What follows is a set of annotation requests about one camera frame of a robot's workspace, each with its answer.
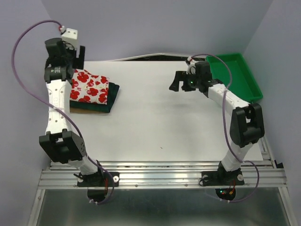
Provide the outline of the red poppy floral skirt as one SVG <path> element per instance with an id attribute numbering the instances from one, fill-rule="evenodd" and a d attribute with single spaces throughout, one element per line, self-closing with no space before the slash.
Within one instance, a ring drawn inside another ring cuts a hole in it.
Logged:
<path id="1" fill-rule="evenodd" d="M 75 69 L 70 100 L 88 104 L 107 105 L 110 79 L 88 70 Z"/>

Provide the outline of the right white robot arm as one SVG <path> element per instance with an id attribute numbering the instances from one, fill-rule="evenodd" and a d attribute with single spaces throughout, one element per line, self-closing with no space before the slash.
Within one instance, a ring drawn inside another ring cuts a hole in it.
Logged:
<path id="1" fill-rule="evenodd" d="M 202 186 L 244 184 L 241 164 L 248 151 L 265 134 L 262 108 L 251 104 L 229 91 L 219 79 L 212 77 L 208 62 L 195 62 L 187 71 L 176 71 L 169 90 L 185 92 L 198 90 L 222 107 L 222 114 L 228 113 L 230 129 L 225 129 L 228 151 L 216 171 L 202 173 Z"/>

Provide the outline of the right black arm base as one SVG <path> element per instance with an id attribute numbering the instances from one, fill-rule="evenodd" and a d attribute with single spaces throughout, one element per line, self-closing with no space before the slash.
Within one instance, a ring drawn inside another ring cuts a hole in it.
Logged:
<path id="1" fill-rule="evenodd" d="M 236 197 L 236 186 L 245 184 L 241 168 L 234 171 L 226 171 L 220 162 L 217 170 L 202 171 L 199 185 L 216 186 L 215 193 L 222 201 L 234 201 Z"/>

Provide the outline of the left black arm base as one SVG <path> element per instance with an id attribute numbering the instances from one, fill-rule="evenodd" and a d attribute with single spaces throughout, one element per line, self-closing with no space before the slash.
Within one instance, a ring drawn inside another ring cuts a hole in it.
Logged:
<path id="1" fill-rule="evenodd" d="M 91 175 L 81 173 L 73 174 L 77 178 L 77 187 L 92 188 L 87 190 L 87 198 L 95 205 L 106 204 L 113 197 L 116 187 L 119 186 L 120 173 L 118 171 L 106 171 L 98 169 Z"/>

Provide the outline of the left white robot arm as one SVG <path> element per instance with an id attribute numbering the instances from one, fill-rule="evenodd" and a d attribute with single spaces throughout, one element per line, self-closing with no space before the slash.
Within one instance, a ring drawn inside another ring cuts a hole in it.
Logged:
<path id="1" fill-rule="evenodd" d="M 68 164 L 80 171 L 78 178 L 98 186 L 104 182 L 105 174 L 96 161 L 89 158 L 83 136 L 75 133 L 70 114 L 70 94 L 73 62 L 76 50 L 62 38 L 45 41 L 48 58 L 45 65 L 44 80 L 48 91 L 48 124 L 39 144 L 53 162 Z"/>

